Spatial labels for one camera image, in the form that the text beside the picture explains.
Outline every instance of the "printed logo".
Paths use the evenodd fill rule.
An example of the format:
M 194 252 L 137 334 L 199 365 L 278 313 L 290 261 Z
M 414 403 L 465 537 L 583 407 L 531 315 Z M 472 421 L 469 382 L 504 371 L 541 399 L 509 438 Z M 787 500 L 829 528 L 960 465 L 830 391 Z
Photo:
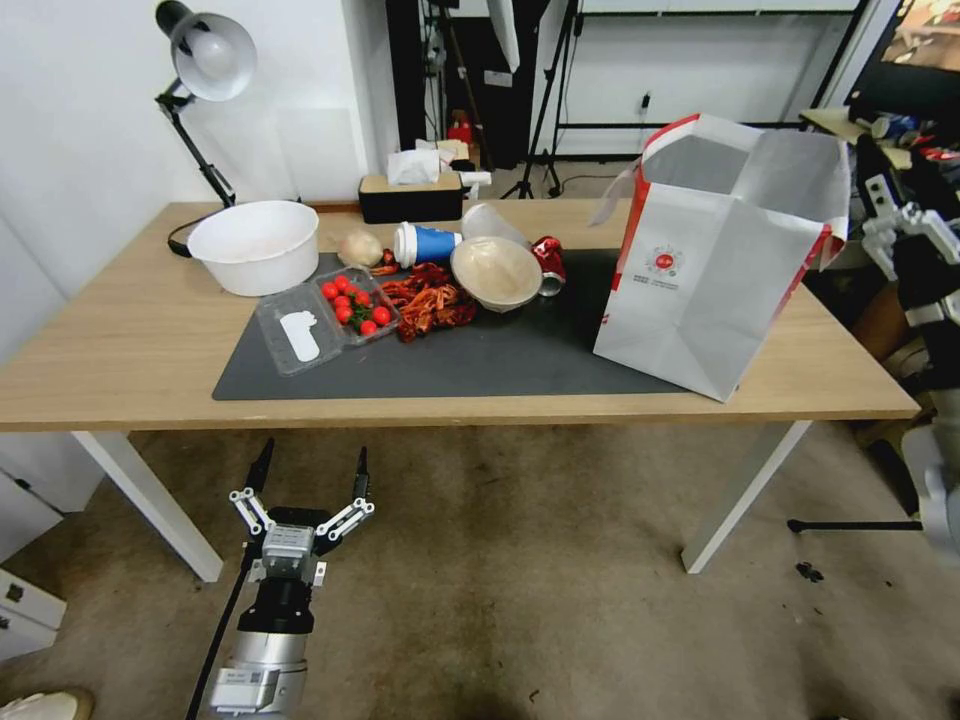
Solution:
M 657 276 L 676 277 L 683 266 L 683 253 L 670 245 L 658 245 L 647 257 L 646 268 Z

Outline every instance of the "black box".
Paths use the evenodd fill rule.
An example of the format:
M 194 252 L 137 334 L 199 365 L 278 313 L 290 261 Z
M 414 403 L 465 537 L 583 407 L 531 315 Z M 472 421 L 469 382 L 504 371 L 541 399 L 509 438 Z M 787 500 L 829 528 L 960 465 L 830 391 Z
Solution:
M 367 175 L 360 181 L 360 211 L 366 223 L 459 220 L 460 174 L 440 173 L 440 179 L 429 185 L 389 185 L 383 175 Z

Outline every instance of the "tissue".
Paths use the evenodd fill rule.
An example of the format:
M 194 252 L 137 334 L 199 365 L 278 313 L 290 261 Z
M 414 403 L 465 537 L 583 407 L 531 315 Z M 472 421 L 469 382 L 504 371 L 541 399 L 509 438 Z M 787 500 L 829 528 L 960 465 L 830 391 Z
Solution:
M 439 150 L 404 150 L 387 156 L 387 182 L 391 185 L 423 185 L 439 179 Z

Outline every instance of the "beige bowl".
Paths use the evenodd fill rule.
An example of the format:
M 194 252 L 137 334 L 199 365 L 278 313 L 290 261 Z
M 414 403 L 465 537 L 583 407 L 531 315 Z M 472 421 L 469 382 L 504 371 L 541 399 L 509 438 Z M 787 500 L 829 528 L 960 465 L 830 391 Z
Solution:
M 487 310 L 508 312 L 536 297 L 543 280 L 540 263 L 513 240 L 464 240 L 450 256 L 453 276 Z

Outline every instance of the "crushed soda can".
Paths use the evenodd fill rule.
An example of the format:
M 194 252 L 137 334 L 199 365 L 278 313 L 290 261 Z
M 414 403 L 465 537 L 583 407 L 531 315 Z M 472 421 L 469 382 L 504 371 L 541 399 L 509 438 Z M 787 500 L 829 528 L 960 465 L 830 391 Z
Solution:
M 533 244 L 530 251 L 537 258 L 540 269 L 543 271 L 540 294 L 544 297 L 553 297 L 567 282 L 567 271 L 563 268 L 563 247 L 555 237 L 544 235 Z

